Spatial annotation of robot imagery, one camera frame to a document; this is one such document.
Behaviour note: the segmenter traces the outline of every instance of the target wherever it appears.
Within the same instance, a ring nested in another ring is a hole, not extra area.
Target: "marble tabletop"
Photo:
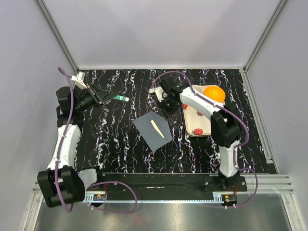
[[[103,172],[121,173],[212,173],[218,170],[218,147],[211,137],[187,136],[181,110],[168,119],[173,141],[155,152],[151,152],[133,125],[133,120],[149,111],[163,115],[155,103],[156,97],[150,95],[148,90],[152,81],[165,71],[168,70],[84,70],[86,83],[129,97],[130,101],[111,100],[103,108],[85,111],[82,136],[75,157],[74,167],[77,171],[93,166],[99,166]],[[226,92],[225,102],[237,107],[238,116],[247,124],[250,133],[249,143],[239,149],[239,166],[251,166],[258,173],[268,173],[240,71],[179,71],[190,77],[193,84],[218,85]],[[183,77],[173,76],[185,81]]]

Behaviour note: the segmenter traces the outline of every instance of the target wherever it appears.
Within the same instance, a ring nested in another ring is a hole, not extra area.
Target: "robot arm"
[[[85,197],[85,190],[97,181],[96,169],[86,169],[79,173],[73,169],[74,156],[78,139],[81,136],[83,126],[83,111],[92,106],[102,105],[113,99],[116,95],[112,92],[95,89],[91,84],[83,83],[84,73],[79,72],[78,76],[72,77],[74,83],[74,105],[72,118],[68,125],[66,136],[64,129],[68,123],[68,116],[71,107],[71,95],[69,87],[62,87],[57,90],[59,106],[57,107],[58,138],[51,162],[46,171],[38,173],[38,184],[48,207],[61,205],[59,195],[55,187],[55,164],[59,161],[58,176],[62,197],[66,204],[81,202]],[[59,159],[57,152],[61,145]]]
[[[239,144],[240,134],[242,132],[238,122],[229,114],[216,107],[226,107],[199,92],[193,93],[186,84],[176,83],[174,78],[164,78],[160,87],[155,90],[158,98],[158,106],[164,114],[170,116],[178,110],[180,103],[187,104],[197,111],[201,112],[211,121],[211,135],[214,142],[219,146],[220,168],[219,174],[227,185],[232,184],[239,177],[237,170],[237,148],[235,149],[235,163],[233,162],[233,150]],[[207,103],[202,98],[206,98],[214,105]]]

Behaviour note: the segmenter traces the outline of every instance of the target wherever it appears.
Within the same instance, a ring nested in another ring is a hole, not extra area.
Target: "white wall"
[[[278,165],[308,227],[308,1],[287,3],[248,70]]]
[[[2,0],[0,29],[0,230],[16,231],[57,130],[57,66],[72,71],[34,0]]]
[[[81,68],[243,66],[279,0],[44,0]]]

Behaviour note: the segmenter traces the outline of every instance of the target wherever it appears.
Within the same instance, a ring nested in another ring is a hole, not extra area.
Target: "floor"
[[[247,124],[250,141],[239,150],[239,166],[251,166],[257,173],[269,173],[259,134],[239,70],[180,70],[198,85],[219,85],[226,103],[238,108]],[[130,98],[127,103],[112,100],[105,107],[85,112],[75,168],[99,166],[103,172],[123,173],[211,173],[219,167],[218,147],[211,137],[191,138],[185,134],[179,110],[168,122],[173,141],[151,152],[132,121],[157,108],[148,89],[165,70],[86,70],[85,82]]]
[[[239,195],[239,204],[248,195]],[[132,204],[106,204],[104,208],[127,211]],[[140,204],[133,214],[91,210],[74,205],[68,214],[62,207],[48,208],[43,202],[36,231],[290,231],[291,227],[278,194],[258,194],[243,208],[225,210],[200,204]]]

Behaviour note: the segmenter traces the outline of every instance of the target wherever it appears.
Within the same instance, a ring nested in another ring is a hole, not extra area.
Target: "gray cloth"
[[[155,130],[151,120],[156,123],[157,127],[165,138],[163,138]],[[163,117],[152,111],[134,120],[133,124],[136,126],[146,143],[149,145],[152,152],[172,141],[172,135],[168,122]]]

